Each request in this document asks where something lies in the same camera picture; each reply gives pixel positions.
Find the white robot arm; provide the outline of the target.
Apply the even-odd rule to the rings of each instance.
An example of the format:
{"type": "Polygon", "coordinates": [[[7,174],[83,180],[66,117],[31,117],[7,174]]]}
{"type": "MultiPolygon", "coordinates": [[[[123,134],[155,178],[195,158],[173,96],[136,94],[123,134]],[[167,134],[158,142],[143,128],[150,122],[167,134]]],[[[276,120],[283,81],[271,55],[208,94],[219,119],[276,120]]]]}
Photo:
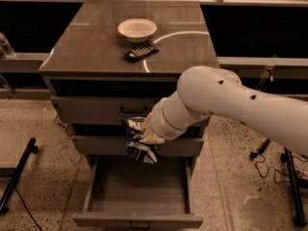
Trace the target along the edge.
{"type": "Polygon", "coordinates": [[[208,66],[181,74],[176,92],[147,117],[141,141],[174,140],[210,116],[238,121],[296,154],[308,153],[308,102],[252,90],[235,73],[208,66]]]}

